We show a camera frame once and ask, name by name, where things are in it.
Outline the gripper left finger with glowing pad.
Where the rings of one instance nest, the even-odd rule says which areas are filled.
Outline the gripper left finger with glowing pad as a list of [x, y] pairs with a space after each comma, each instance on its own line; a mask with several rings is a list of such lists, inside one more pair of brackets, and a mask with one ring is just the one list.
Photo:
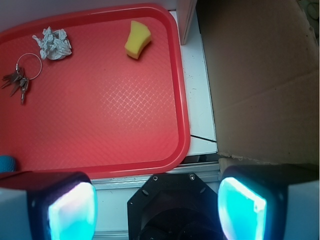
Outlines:
[[91, 240], [96, 189], [83, 172], [5, 172], [0, 175], [2, 240]]

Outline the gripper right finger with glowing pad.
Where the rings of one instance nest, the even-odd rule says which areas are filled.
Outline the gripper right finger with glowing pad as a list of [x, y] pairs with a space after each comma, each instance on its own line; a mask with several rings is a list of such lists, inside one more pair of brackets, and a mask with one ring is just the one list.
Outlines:
[[318, 240], [320, 168], [311, 163], [228, 166], [217, 207], [228, 240]]

